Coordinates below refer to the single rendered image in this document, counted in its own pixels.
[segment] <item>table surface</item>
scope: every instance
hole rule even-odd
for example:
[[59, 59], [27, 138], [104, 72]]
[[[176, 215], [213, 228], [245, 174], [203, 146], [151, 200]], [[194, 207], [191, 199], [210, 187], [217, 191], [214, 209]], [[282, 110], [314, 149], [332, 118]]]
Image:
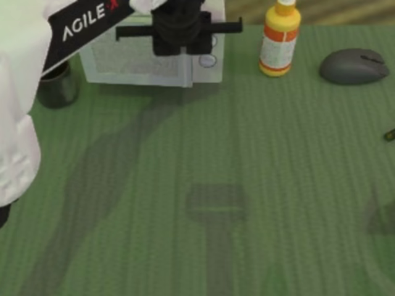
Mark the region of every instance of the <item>table surface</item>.
[[0, 232], [2, 296], [395, 295], [395, 83], [317, 74], [344, 47], [395, 68], [393, 28], [304, 27], [282, 78], [258, 70], [261, 29], [227, 37], [220, 85], [34, 106], [43, 161]]

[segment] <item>white label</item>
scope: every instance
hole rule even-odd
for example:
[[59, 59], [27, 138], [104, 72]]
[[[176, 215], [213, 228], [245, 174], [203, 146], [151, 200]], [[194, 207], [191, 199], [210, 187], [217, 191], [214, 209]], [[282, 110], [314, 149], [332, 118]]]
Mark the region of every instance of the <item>white label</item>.
[[270, 68], [285, 68], [291, 61], [295, 50], [296, 39], [277, 42], [264, 35], [260, 50], [261, 62]]
[[296, 0], [278, 0], [278, 3], [285, 5], [285, 6], [290, 6], [296, 3]]

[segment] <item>wood grain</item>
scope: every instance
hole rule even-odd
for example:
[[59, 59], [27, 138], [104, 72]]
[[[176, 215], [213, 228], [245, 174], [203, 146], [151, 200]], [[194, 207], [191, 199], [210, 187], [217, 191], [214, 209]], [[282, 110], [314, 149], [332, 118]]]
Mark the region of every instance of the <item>wood grain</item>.
[[[260, 24], [275, 1], [225, 0], [228, 20], [242, 17], [245, 23]], [[394, 0], [299, 0], [303, 23], [317, 25], [395, 24]]]

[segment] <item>bottle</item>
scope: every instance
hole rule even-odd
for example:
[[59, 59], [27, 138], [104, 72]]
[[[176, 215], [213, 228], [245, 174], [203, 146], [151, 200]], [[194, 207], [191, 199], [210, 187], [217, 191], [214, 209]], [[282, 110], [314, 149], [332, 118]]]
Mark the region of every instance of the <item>bottle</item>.
[[267, 11], [259, 60], [266, 75], [279, 77], [291, 69], [301, 20], [296, 0], [277, 0]]

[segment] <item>white bottle cap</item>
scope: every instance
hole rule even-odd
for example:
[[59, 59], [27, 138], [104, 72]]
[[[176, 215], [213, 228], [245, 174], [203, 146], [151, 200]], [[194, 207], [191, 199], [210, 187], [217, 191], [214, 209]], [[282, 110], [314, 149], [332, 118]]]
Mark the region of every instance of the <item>white bottle cap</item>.
[[291, 6], [296, 3], [296, 0], [278, 0], [278, 3], [284, 6]]

